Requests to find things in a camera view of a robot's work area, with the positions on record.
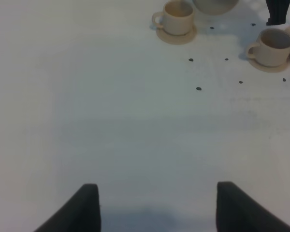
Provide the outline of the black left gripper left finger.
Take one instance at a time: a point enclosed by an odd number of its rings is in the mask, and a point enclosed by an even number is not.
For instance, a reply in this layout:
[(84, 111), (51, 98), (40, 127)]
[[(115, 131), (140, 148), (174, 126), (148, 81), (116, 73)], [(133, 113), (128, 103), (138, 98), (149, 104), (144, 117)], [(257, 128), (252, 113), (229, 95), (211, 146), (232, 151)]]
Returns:
[(37, 232), (100, 232), (102, 230), (99, 189), (82, 187)]

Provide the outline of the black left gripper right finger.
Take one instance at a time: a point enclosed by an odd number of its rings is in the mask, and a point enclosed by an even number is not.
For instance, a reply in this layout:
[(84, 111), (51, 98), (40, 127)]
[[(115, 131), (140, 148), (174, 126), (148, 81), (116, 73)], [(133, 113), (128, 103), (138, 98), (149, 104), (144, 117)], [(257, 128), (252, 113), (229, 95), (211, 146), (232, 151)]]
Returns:
[(233, 182), (218, 182), (218, 232), (290, 232), (290, 225), (262, 207)]

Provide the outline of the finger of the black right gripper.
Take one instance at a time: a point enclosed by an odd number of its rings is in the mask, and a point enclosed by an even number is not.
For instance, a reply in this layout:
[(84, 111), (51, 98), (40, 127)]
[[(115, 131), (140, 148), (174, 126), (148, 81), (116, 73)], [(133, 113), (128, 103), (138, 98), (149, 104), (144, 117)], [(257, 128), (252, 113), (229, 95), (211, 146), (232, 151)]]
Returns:
[(290, 0), (266, 0), (266, 5), (270, 14), (266, 22), (267, 26), (283, 25), (286, 23)]

